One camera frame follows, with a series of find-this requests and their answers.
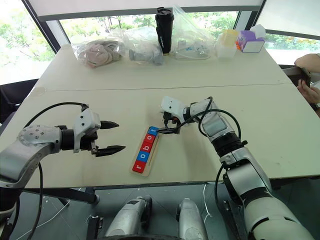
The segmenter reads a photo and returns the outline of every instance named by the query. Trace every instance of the purple tissue box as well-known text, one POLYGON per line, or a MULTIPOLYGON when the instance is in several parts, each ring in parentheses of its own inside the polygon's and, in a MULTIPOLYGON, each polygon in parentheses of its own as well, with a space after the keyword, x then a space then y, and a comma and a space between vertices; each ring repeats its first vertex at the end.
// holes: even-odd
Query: purple tissue box
POLYGON ((237 41, 243 53, 259 53, 265 44, 263 37, 256 38, 255 33, 248 30, 240 31, 237 41))

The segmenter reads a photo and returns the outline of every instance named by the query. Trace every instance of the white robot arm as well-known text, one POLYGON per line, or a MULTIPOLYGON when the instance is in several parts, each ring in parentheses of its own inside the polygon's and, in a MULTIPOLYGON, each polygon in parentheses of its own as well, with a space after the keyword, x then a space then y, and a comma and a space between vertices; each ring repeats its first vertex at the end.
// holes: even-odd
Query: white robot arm
POLYGON ((99 149, 95 145, 98 138, 97 130, 115 128, 119 125, 111 121, 100 121, 99 115, 92 112, 87 105, 81 106, 81 113, 75 118, 73 129, 67 129, 64 125, 52 127, 27 124, 20 131, 16 141, 0 152, 1 239, 10 236, 12 231, 8 224, 9 217, 16 208, 22 190, 44 157, 60 150, 73 150, 74 153, 88 150, 100 157, 115 154, 125 148, 113 145, 99 149))
POLYGON ((268 176, 244 146, 247 142, 241 142, 240 136, 236 135, 221 115, 220 112, 225 111, 218 109, 212 97, 186 106, 179 100, 165 96, 161 112, 165 128, 159 129, 159 133, 178 134, 183 125, 200 122, 225 169, 223 181, 231 199, 244 206, 244 221, 249 239, 314 239, 288 207, 272 196, 268 176), (168 128, 169 121, 178 126, 168 128))

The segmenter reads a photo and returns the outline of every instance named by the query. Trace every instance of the white tissue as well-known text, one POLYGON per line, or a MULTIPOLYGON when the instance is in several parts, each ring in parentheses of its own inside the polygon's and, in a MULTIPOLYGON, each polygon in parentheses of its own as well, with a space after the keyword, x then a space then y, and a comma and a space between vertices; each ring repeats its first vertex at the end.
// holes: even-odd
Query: white tissue
POLYGON ((251 27, 250 31, 254 32, 256 39, 266 37, 266 29, 261 24, 251 27))

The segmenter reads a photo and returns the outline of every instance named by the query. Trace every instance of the floor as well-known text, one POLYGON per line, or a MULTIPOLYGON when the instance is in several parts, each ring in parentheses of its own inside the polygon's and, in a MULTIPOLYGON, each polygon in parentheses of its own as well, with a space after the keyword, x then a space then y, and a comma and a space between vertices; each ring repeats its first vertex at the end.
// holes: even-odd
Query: floor
MULTIPOLYGON (((103 228, 99 232, 102 237, 107 231, 113 217, 130 199, 137 196, 151 195, 153 200, 152 216, 148 233, 161 235, 178 235, 176 207, 184 199, 192 199, 198 206, 204 219, 207 215, 203 199, 204 185, 183 185, 165 187, 127 188, 97 190, 100 202, 97 205, 72 201, 50 222, 38 227, 33 235, 34 240, 85 240, 87 234, 86 219, 90 215, 104 216, 103 228)), ((208 216, 205 226, 209 240, 229 240, 223 219, 214 202, 214 185, 208 184, 205 198, 208 216)), ((296 215, 300 222, 310 231, 316 240, 320 240, 320 179, 299 180, 274 191, 296 215)), ((23 193, 21 195, 20 215, 11 240, 26 240, 37 213, 38 195, 23 193)), ((54 216, 63 205, 53 197, 43 198, 42 213, 39 224, 54 216)))

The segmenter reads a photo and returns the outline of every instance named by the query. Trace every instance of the clear plastic bag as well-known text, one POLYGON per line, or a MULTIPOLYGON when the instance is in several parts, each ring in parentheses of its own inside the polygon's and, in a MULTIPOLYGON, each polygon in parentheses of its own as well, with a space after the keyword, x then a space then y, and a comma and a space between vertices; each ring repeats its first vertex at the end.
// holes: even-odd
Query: clear plastic bag
POLYGON ((101 39, 71 46, 78 61, 91 68, 118 61, 121 56, 117 40, 101 39))
POLYGON ((171 55, 176 59, 203 60, 214 55, 214 37, 198 27, 191 17, 178 6, 173 6, 174 15, 171 55))
POLYGON ((132 28, 129 30, 117 29, 113 32, 121 39, 119 53, 139 64, 152 63, 162 65, 164 56, 158 42, 156 29, 150 26, 132 28))

